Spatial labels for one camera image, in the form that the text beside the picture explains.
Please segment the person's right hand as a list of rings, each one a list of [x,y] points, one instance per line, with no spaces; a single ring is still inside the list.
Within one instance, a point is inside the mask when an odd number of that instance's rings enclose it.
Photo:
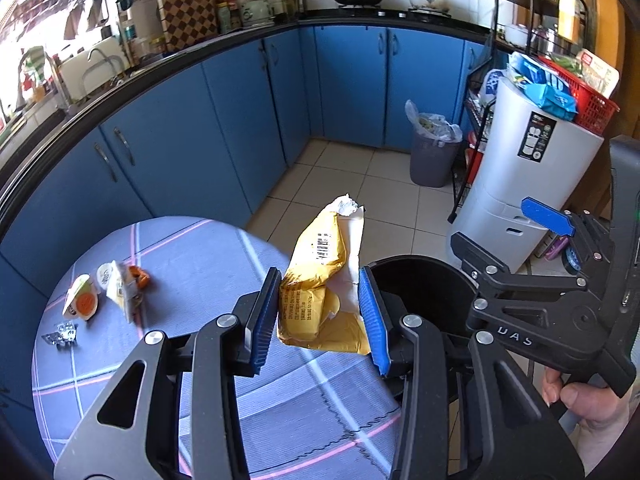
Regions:
[[[576,450],[590,474],[611,451],[623,434],[639,404],[639,383],[636,382],[619,398],[608,387],[572,382],[564,385],[561,373],[544,369],[542,397],[548,405],[561,401],[579,417],[580,430]]]

